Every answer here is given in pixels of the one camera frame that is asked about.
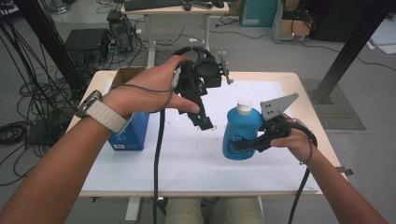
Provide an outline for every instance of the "desk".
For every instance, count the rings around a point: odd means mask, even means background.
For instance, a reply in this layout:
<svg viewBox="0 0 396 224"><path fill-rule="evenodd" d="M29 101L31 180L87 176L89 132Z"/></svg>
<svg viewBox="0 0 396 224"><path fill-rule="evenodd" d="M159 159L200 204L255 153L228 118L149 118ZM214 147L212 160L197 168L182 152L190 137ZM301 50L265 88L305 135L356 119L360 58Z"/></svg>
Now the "desk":
<svg viewBox="0 0 396 224"><path fill-rule="evenodd" d="M100 71L95 74L87 93L93 90L103 90L108 81L115 76L116 71ZM284 95L295 92L299 98L290 106L287 113L299 118L310 129L318 139L318 147L323 155L334 165L340 166L334 154L329 139L324 132L318 117L309 102L304 88L293 73L263 73L263 72L231 72L234 79L232 85L238 85L245 81L260 81L266 84L267 90L254 92L263 94L272 89L270 86L279 85ZM265 195L294 195L304 175L304 166L298 164L297 160L287 149L270 148L263 153L257 153L252 159L246 161L230 161L221 154L222 134L225 130L226 119L219 120L215 117L215 110L223 102L237 99L220 99L219 93L213 91L225 90L231 86L223 85L220 88L208 89L209 94L203 97L206 114L212 119L215 131L199 131L192 123L179 115L176 110L166 110L167 121L163 136L163 149L160 157L159 167L159 195L163 197L200 197L200 196L265 196ZM218 98L218 104L213 105L208 101L208 96ZM187 122L186 129L174 132L174 127L184 127L183 120ZM151 114L148 123L148 134L143 151L117 152L107 143L100 152L91 172L84 184L80 196L85 197L152 197L153 194L153 160L155 143L158 134L159 116ZM196 132L196 135L183 135L188 132ZM172 136L182 136L176 143L172 144ZM209 153L203 153L197 139L210 142ZM244 175L240 172L249 170ZM309 178L304 188L304 194L319 195L315 180Z"/></svg>
<svg viewBox="0 0 396 224"><path fill-rule="evenodd" d="M191 11L185 11L183 7L164 7L147 10L125 11L122 6L121 12L125 15L143 15L146 22L148 33L148 67L154 66L155 63L155 41L152 37L152 27L164 26L204 26L205 40L204 48L209 50L209 28L210 16L224 15L229 12L227 3L224 8L213 7L210 10L193 7Z"/></svg>

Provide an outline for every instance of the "blue box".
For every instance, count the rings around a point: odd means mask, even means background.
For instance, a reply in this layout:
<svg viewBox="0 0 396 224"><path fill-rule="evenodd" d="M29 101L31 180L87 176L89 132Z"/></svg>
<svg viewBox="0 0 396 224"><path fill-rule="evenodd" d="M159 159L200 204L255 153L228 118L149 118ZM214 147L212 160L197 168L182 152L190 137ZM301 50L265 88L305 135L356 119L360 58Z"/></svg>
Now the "blue box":
<svg viewBox="0 0 396 224"><path fill-rule="evenodd" d="M143 72L144 67L125 67L117 71L112 82L112 88L125 83ZM149 113L133 113L128 125L121 134L113 133L108 137L108 143L116 151L138 151L145 147L146 132L149 124Z"/></svg>
<svg viewBox="0 0 396 224"><path fill-rule="evenodd" d="M271 27L276 13L276 0L245 0L239 20L241 26Z"/></svg>

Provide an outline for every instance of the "gray floor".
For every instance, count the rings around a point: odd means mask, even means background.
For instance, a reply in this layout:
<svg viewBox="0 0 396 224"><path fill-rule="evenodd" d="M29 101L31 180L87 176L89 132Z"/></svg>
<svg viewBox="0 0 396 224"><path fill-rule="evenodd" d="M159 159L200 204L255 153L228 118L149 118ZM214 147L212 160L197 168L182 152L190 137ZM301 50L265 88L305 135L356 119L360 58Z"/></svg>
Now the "gray floor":
<svg viewBox="0 0 396 224"><path fill-rule="evenodd" d="M14 16L15 25L34 50L39 51L35 35L23 18ZM307 48L298 42L274 43L270 28L244 28L238 23L215 27L219 19L212 19L211 31L219 32L210 35L211 51L227 51L227 60L231 71L265 71L265 72L292 72L300 78L322 79L337 53L325 48ZM87 27L106 27L105 24L70 24L57 23L61 36L66 39L71 29ZM157 39L176 38L181 27L162 28L155 37ZM249 38L244 35L261 36ZM189 39L203 38L202 28L184 29L183 35L171 47L159 46L157 63L162 63L174 50L189 46ZM336 50L343 47L343 43L313 41L307 38L307 46L323 46ZM147 53L142 51L133 65L145 65ZM368 63L382 63L396 67L396 55L385 55L378 49L364 48L360 55ZM16 113L17 102L20 100L19 87L22 85L20 76L12 64L5 48L0 44L0 125L11 121L21 120ZM354 175L349 181L358 191L389 221L396 223L396 179L392 173L396 168L395 135L396 113L395 86L396 72L379 65L370 65L360 60L355 62L346 71L339 82L339 86L346 98L356 110L363 122L366 131L326 130L332 146L346 168L351 168ZM21 111L26 108L22 102ZM17 146L0 147L0 158L3 159ZM0 181L8 182L14 179L12 172L16 156L0 167ZM27 152L19 162L20 172L33 166L38 158ZM7 187L0 187L0 207L3 207L15 188L17 182ZM293 197L262 198L263 212L267 223L286 223L288 220ZM101 198L94 203L92 199L78 199L67 223L122 223L126 209L124 198ZM141 204L139 223L151 223L151 202L144 199ZM332 209L322 196L302 197L294 223L336 223Z"/></svg>

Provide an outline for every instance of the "watch strap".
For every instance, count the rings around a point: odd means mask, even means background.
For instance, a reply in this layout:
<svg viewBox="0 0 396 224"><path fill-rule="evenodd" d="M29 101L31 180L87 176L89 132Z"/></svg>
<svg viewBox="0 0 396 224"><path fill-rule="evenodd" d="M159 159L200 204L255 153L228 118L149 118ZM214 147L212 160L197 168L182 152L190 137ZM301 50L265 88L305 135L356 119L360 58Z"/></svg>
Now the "watch strap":
<svg viewBox="0 0 396 224"><path fill-rule="evenodd" d="M100 101L95 101L87 110L87 115L93 117L114 133L120 133L127 120Z"/></svg>

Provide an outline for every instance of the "box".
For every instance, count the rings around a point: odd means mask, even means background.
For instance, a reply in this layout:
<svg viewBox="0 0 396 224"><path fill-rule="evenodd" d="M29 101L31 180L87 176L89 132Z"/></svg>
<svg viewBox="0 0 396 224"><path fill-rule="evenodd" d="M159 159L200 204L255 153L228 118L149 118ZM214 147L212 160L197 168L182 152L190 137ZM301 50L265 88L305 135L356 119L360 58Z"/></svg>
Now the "box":
<svg viewBox="0 0 396 224"><path fill-rule="evenodd" d="M276 0L245 0L239 17L241 26L271 27L276 13Z"/></svg>
<svg viewBox="0 0 396 224"><path fill-rule="evenodd" d="M117 71L113 79L111 88L125 83L135 77L145 67L122 67ZM133 113L128 125L121 134L113 133L107 139L108 143L116 151L135 151L143 150L146 139L146 132L149 123L149 113L137 112Z"/></svg>
<svg viewBox="0 0 396 224"><path fill-rule="evenodd" d="M285 3L287 11L295 10L299 2L300 0L287 0ZM281 0L277 0L276 14L272 26L274 39L303 41L305 36L309 35L312 21L285 20L283 10L284 6Z"/></svg>

